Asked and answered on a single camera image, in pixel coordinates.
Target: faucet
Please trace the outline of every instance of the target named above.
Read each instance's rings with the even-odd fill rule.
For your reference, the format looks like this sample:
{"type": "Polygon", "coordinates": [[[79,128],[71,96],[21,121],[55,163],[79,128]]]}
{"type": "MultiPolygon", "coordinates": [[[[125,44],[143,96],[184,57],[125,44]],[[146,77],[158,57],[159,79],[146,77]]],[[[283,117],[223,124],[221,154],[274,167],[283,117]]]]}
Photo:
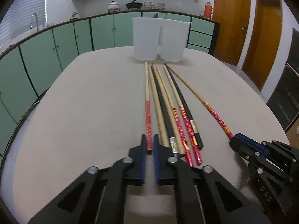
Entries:
{"type": "Polygon", "coordinates": [[[32,29],[33,15],[35,15],[35,20],[36,20],[36,32],[38,32],[38,31],[39,31],[39,28],[38,28],[38,20],[37,20],[37,14],[36,14],[36,13],[32,14],[30,29],[32,29]]]}

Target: sink faucet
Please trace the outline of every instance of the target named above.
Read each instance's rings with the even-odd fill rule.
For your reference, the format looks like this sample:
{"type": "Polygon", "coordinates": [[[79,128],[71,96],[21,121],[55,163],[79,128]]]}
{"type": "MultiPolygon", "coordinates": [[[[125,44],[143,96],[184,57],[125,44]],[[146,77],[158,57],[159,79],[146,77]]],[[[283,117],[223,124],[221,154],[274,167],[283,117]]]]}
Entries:
{"type": "Polygon", "coordinates": [[[36,14],[36,13],[32,14],[30,29],[32,29],[33,15],[35,15],[35,20],[36,20],[36,32],[38,32],[38,31],[39,31],[39,28],[38,28],[38,20],[37,20],[37,14],[36,14]]]}

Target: pot lid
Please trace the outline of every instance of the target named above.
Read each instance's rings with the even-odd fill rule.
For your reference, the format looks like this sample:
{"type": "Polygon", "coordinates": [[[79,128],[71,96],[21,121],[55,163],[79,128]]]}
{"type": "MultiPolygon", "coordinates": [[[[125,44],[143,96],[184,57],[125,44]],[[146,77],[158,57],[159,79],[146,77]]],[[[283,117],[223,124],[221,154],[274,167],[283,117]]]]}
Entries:
{"type": "Polygon", "coordinates": [[[111,3],[107,4],[107,6],[108,6],[108,5],[119,5],[119,3],[118,3],[118,2],[115,2],[115,1],[112,1],[111,3]]]}

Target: window blind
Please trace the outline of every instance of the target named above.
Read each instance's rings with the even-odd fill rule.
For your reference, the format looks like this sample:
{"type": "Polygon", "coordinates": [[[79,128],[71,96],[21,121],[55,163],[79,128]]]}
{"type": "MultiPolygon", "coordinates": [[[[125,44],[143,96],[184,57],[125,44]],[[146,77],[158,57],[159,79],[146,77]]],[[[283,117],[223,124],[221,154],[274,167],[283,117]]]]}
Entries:
{"type": "MultiPolygon", "coordinates": [[[[38,25],[46,21],[45,0],[15,0],[0,23],[0,47],[29,30],[31,16],[37,14],[38,25]]],[[[35,17],[32,23],[36,29],[35,17]]]]}

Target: white tabletop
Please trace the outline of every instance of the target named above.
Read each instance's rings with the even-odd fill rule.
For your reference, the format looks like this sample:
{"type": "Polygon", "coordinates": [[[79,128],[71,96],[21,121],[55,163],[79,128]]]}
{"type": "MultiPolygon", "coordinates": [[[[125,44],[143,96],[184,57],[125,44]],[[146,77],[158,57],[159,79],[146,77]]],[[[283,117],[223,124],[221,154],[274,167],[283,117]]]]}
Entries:
{"type": "MultiPolygon", "coordinates": [[[[185,49],[182,62],[172,63],[172,67],[198,90],[233,134],[241,132],[258,142],[276,139],[289,143],[255,91],[213,56],[185,49]]],[[[230,148],[226,134],[202,103],[176,81],[204,144],[202,166],[213,166],[247,198],[258,202],[247,183],[245,161],[230,148]]],[[[156,134],[152,96],[151,114],[156,134]]],[[[109,167],[127,156],[131,147],[140,144],[142,134],[144,62],[133,58],[133,47],[78,56],[44,96],[20,146],[13,177],[17,219],[27,223],[88,167],[109,167]]],[[[125,223],[175,223],[172,187],[156,186],[152,173],[153,160],[148,156],[145,186],[129,189],[125,223]]]]}

